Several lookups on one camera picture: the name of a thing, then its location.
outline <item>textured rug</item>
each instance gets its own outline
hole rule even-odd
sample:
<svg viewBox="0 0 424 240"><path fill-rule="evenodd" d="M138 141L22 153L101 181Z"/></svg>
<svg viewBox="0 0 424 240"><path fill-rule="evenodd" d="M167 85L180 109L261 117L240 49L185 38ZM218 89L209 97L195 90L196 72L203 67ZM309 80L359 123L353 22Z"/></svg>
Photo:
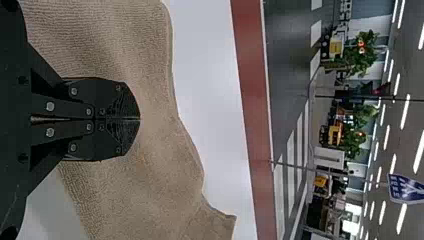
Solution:
<svg viewBox="0 0 424 240"><path fill-rule="evenodd" d="M231 239L236 217L202 195L176 106L172 28L159 0L21 1L28 38L62 77L128 84L142 126L125 157L58 166L90 239Z"/></svg>

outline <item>screw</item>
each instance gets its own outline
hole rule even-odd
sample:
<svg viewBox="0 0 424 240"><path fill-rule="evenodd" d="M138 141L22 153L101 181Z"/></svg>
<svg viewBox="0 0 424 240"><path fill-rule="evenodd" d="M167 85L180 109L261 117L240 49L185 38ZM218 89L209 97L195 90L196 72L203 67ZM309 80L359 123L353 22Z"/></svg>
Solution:
<svg viewBox="0 0 424 240"><path fill-rule="evenodd" d="M69 146L69 151L71 152L77 151L77 144L71 143L71 145Z"/></svg>
<svg viewBox="0 0 424 240"><path fill-rule="evenodd" d="M18 162L25 164L28 162L28 155L26 153L22 153L18 156Z"/></svg>
<svg viewBox="0 0 424 240"><path fill-rule="evenodd" d="M18 77L18 83L21 85L27 85L29 83L29 80L25 76L19 76Z"/></svg>
<svg viewBox="0 0 424 240"><path fill-rule="evenodd" d="M77 88L71 88L71 94L73 96L76 96L78 94L78 89Z"/></svg>
<svg viewBox="0 0 424 240"><path fill-rule="evenodd" d="M46 104L46 110L49 112L53 112L54 111L54 102L47 102Z"/></svg>
<svg viewBox="0 0 424 240"><path fill-rule="evenodd" d="M54 129L53 128L47 128L46 137L53 137L53 136L54 136Z"/></svg>

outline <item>green plant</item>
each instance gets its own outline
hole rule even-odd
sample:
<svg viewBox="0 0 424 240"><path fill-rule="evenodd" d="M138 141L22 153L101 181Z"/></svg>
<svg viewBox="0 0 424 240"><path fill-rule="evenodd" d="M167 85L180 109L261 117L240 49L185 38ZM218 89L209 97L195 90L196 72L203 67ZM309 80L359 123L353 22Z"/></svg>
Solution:
<svg viewBox="0 0 424 240"><path fill-rule="evenodd" d="M353 122L356 129L364 127L370 118L378 114L378 109L373 105L356 105L353 109Z"/></svg>
<svg viewBox="0 0 424 240"><path fill-rule="evenodd" d="M326 70L347 71L347 77L358 74L360 78L363 78L367 74L367 69L377 60L375 49L377 37L378 34L372 30L360 32L353 41L353 45L345 46L342 58L324 63L323 66Z"/></svg>
<svg viewBox="0 0 424 240"><path fill-rule="evenodd" d="M353 124L344 124L343 138L339 148L345 152L346 157L355 159L362 151L359 146L366 140L367 137L364 132L355 128Z"/></svg>

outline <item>blue sign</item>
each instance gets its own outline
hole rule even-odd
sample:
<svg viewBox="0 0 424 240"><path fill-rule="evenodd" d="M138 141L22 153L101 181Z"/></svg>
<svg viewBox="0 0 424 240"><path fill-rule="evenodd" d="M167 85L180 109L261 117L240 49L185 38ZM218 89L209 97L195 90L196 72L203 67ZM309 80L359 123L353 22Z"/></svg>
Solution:
<svg viewBox="0 0 424 240"><path fill-rule="evenodd" d="M400 204L424 203L424 184L397 174L387 174L387 178L390 199L393 202Z"/></svg>

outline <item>red stripe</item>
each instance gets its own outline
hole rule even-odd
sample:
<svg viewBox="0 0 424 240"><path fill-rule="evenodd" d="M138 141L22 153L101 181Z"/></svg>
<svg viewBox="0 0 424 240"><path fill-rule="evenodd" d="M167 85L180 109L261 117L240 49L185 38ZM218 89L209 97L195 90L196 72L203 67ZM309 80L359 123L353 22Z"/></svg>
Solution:
<svg viewBox="0 0 424 240"><path fill-rule="evenodd" d="M231 0L259 240L276 240L260 0Z"/></svg>

